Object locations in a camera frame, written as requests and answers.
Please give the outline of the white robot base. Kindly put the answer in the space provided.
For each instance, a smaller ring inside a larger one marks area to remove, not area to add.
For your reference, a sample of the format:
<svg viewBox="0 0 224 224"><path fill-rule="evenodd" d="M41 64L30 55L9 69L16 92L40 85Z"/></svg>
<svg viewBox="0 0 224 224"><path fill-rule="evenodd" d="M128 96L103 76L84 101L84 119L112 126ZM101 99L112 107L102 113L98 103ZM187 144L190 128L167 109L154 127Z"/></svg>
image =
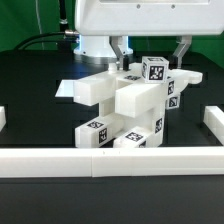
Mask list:
<svg viewBox="0 0 224 224"><path fill-rule="evenodd" d="M123 54L133 58L133 50L129 47L127 36L121 36L123 43L120 46ZM108 64L117 62L117 57L109 43L110 36L79 36L79 44L74 49L76 61L90 64Z"/></svg>

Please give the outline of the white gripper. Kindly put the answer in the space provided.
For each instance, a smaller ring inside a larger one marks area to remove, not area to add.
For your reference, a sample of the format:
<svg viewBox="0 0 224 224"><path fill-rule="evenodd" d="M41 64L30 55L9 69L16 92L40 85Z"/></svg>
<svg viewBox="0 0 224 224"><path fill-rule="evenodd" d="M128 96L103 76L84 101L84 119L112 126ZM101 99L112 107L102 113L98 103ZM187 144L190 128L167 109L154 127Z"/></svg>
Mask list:
<svg viewBox="0 0 224 224"><path fill-rule="evenodd" d="M121 36L178 36L172 56L180 68L191 36L224 31L224 0L76 0L75 28L82 35L111 36L117 69L124 71L129 57Z"/></svg>

